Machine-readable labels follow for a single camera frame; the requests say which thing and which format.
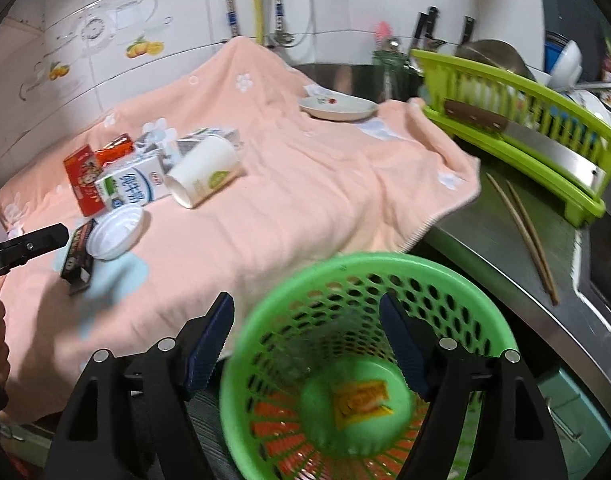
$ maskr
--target pink brush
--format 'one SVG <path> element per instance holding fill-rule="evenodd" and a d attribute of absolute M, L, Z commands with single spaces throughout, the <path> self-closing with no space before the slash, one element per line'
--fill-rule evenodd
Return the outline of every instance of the pink brush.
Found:
<path fill-rule="evenodd" d="M 378 22 L 375 28 L 375 41 L 377 42 L 377 48 L 381 47 L 383 40 L 388 36 L 392 36 L 392 27 L 388 22 Z"/>

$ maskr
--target wooden chopstick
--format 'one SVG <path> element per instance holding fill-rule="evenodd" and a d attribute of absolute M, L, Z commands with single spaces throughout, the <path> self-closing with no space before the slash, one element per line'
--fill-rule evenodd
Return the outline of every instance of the wooden chopstick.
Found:
<path fill-rule="evenodd" d="M 494 186 L 494 189 L 496 189 L 497 193 L 501 197 L 501 200 L 503 200 L 503 203 L 505 204 L 506 208 L 508 209 L 510 216 L 512 216 L 514 223 L 517 225 L 517 228 L 519 229 L 519 232 L 521 233 L 521 237 L 523 238 L 523 241 L 525 242 L 525 245 L 527 246 L 527 250 L 530 252 L 532 261 L 534 262 L 535 267 L 537 268 L 537 271 L 539 273 L 539 278 L 541 279 L 543 288 L 546 290 L 546 292 L 548 293 L 548 295 L 550 296 L 551 300 L 554 303 L 554 291 L 552 291 L 551 289 L 550 282 L 547 278 L 547 273 L 545 272 L 545 268 L 543 268 L 543 263 L 541 262 L 541 258 L 539 258 L 537 247 L 535 246 L 533 239 L 531 238 L 530 234 L 528 233 L 527 229 L 525 228 L 523 221 L 521 220 L 521 217 L 519 216 L 519 213 L 517 213 L 517 210 L 514 209 L 512 202 L 510 202 L 508 196 L 505 194 L 503 189 L 501 189 L 501 186 L 499 186 L 497 181 L 494 179 L 494 177 L 490 173 L 486 173 L 486 176 L 490 180 L 490 183 Z"/>
<path fill-rule="evenodd" d="M 523 202 L 521 202 L 519 193 L 517 193 L 517 191 L 514 189 L 514 186 L 512 186 L 509 180 L 506 180 L 506 182 L 508 183 L 509 193 L 512 195 L 512 199 L 514 200 L 515 204 L 519 208 L 519 214 L 521 215 L 521 219 L 523 220 L 525 228 L 527 229 L 527 232 L 530 234 L 530 237 L 532 238 L 532 240 L 535 243 L 535 247 L 537 248 L 537 253 L 539 255 L 541 263 L 543 263 L 543 268 L 545 269 L 545 275 L 547 276 L 548 282 L 550 283 L 552 303 L 554 306 L 556 306 L 559 304 L 559 293 L 556 290 L 556 283 L 554 283 L 554 278 L 552 276 L 552 271 L 550 270 L 550 266 L 548 265 L 547 260 L 545 259 L 545 251 L 543 250 L 543 244 L 541 243 L 541 238 L 539 238 L 537 229 L 535 228 L 535 225 L 532 223 L 532 219 L 530 218 L 530 215 L 527 214 L 527 210 L 525 209 Z"/>

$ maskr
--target peach cloth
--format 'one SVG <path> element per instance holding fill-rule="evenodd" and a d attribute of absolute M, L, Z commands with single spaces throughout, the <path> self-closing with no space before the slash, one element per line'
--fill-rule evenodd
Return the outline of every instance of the peach cloth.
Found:
<path fill-rule="evenodd" d="M 54 254 L 14 269 L 0 293 L 7 308 L 13 420 L 62 410 L 90 355 L 142 352 L 202 316 L 226 290 L 236 302 L 230 350 L 242 320 L 273 287 L 338 253 L 411 246 L 441 216 L 479 193 L 478 161 L 412 102 L 387 102 L 378 118 L 404 140 L 379 140 L 354 124 L 299 110 L 310 79 L 247 38 L 226 44 L 178 81 L 117 106 L 77 137 L 43 153 L 0 191 L 0 212 L 23 207 L 25 232 L 80 221 L 63 160 L 123 132 L 135 137 L 165 117 L 180 135 L 232 126 L 245 143 L 245 176 L 194 210 L 171 197 L 149 204 L 146 232 L 132 249 L 146 281 L 98 314 L 87 338 L 80 305 L 53 269 Z"/>

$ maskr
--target perforated basket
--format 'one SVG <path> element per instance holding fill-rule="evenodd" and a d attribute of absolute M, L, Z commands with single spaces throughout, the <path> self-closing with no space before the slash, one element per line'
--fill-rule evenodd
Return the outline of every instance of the perforated basket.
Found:
<path fill-rule="evenodd" d="M 565 202 L 565 218 L 575 227 L 603 216 L 601 200 L 611 179 L 611 127 L 578 104 L 524 77 L 468 59 L 415 50 L 429 91 L 426 115 L 446 133 L 486 150 L 527 174 Z M 490 110 L 523 124 L 578 153 L 605 171 L 599 189 L 581 186 L 554 161 L 509 136 L 456 121 L 445 100 Z"/>
<path fill-rule="evenodd" d="M 462 276 L 406 254 L 340 256 L 276 288 L 247 320 L 224 371 L 226 442 L 248 480 L 392 479 L 427 405 L 408 390 L 378 320 L 393 290 L 410 316 L 469 351 L 498 356 L 516 341 L 492 301 Z M 393 415 L 339 430 L 332 389 L 384 380 Z M 465 473 L 478 420 L 466 418 L 453 464 Z"/>

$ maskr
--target ceramic plate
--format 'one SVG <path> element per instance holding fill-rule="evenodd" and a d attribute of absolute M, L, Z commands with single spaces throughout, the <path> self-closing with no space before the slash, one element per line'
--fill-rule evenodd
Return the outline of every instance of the ceramic plate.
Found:
<path fill-rule="evenodd" d="M 326 121 L 359 121 L 374 114 L 378 105 L 346 94 L 311 96 L 299 100 L 301 110 Z"/>

